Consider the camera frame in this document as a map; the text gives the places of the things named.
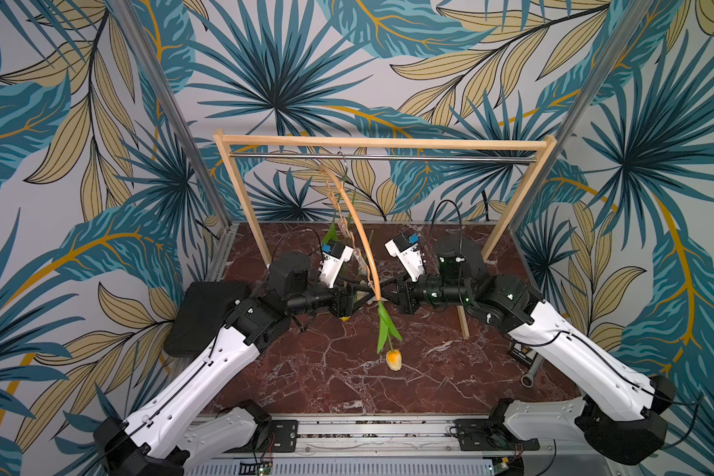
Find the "orange cream tulip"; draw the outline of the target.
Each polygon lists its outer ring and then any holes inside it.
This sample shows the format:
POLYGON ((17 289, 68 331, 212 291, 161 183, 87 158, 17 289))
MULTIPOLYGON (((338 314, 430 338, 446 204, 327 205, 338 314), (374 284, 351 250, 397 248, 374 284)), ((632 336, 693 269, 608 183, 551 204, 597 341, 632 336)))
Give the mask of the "orange cream tulip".
POLYGON ((372 288, 375 292, 375 299, 378 303, 378 317, 379 317, 379 337, 377 343, 377 352, 381 353, 385 347, 389 350, 385 355, 386 363, 392 371, 400 371, 402 369, 402 354, 399 349, 393 346, 393 338, 398 340, 401 339, 401 335, 398 333, 386 307, 384 305, 383 296, 380 291, 379 274, 378 268, 375 262, 375 258, 370 246, 370 241, 367 241, 366 245, 367 262, 372 277, 372 288))

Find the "curved wooden clip hanger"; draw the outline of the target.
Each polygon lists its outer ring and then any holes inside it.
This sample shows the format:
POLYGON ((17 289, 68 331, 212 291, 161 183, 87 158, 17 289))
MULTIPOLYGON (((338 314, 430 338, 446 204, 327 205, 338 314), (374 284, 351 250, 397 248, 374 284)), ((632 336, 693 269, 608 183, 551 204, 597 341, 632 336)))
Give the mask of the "curved wooden clip hanger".
POLYGON ((374 292, 374 300, 376 301, 376 303, 381 303, 383 296, 380 285, 380 277, 370 245, 370 241, 366 234, 365 228, 360 220, 359 214, 345 190, 344 182, 331 169, 328 169, 326 166, 319 166, 319 172, 326 176, 326 187, 330 188, 330 186, 333 184, 333 186, 338 190, 338 193, 341 196, 341 199, 338 200, 334 197, 334 194, 332 192, 329 192, 329 194, 333 196, 333 199, 331 201, 336 207, 336 211, 338 213, 342 212, 342 203, 345 204, 349 211, 349 216, 351 217, 354 227, 357 230, 358 236, 360 237, 365 259, 370 270, 371 279, 369 280, 369 284, 371 285, 371 288, 374 292))

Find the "cream white tulip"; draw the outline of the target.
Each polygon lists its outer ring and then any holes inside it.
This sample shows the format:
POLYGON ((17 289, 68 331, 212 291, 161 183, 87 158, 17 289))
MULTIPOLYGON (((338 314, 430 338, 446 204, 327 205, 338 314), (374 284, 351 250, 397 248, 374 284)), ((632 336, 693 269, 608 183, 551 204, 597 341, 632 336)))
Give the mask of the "cream white tulip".
POLYGON ((356 236, 350 228, 353 223, 353 216, 348 209, 346 200, 340 193, 341 190, 345 190, 341 180, 336 180, 335 182, 329 182, 328 180, 326 182, 326 197, 333 208, 333 217, 323 242, 346 242, 349 246, 354 247, 356 245, 356 236))

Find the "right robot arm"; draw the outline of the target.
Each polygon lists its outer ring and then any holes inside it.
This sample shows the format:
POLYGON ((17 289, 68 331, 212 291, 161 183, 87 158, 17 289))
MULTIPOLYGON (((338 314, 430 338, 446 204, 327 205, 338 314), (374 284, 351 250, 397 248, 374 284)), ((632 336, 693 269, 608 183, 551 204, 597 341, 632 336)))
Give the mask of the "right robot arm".
POLYGON ((488 422, 512 442, 566 440, 624 465, 637 465, 664 447, 676 386, 623 364, 567 321, 527 282, 488 272, 477 245, 448 236, 436 243, 434 274, 426 271, 420 239, 402 233, 386 242, 406 275, 395 279, 393 300, 411 315, 421 305, 462 305, 507 339, 537 352, 582 392, 572 400, 528 403, 502 399, 488 422))

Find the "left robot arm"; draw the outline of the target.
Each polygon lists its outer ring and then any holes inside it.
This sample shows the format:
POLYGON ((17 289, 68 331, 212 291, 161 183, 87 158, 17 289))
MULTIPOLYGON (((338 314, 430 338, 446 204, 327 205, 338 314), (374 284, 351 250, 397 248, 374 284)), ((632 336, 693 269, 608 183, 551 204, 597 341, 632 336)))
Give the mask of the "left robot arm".
POLYGON ((96 461, 108 475, 186 475, 230 449, 255 447, 271 430, 260 406, 244 401, 227 416, 196 424, 206 405, 285 334, 301 315, 327 309, 347 317, 380 298, 380 284, 338 275, 344 259, 325 254, 311 279, 309 256, 292 252, 272 262, 265 291, 236 301, 208 346, 176 381, 124 420, 108 418, 93 433, 96 461))

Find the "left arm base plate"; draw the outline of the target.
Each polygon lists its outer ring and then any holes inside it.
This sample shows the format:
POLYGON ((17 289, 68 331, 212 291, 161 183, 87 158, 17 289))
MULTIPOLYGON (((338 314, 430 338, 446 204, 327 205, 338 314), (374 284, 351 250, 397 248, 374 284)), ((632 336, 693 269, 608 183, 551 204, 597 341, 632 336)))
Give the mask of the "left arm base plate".
POLYGON ((299 422, 297 420, 271 420, 261 426, 255 452, 260 455, 294 453, 297 449, 299 422))

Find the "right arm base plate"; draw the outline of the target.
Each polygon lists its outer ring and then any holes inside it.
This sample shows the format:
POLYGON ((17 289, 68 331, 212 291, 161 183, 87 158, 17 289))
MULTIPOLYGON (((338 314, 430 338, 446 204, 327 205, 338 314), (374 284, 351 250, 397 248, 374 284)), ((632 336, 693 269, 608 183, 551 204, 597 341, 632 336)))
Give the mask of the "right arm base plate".
POLYGON ((503 424, 487 418, 459 418, 453 422, 450 434, 461 451, 499 451, 520 453, 539 450, 536 438, 519 440, 503 424))

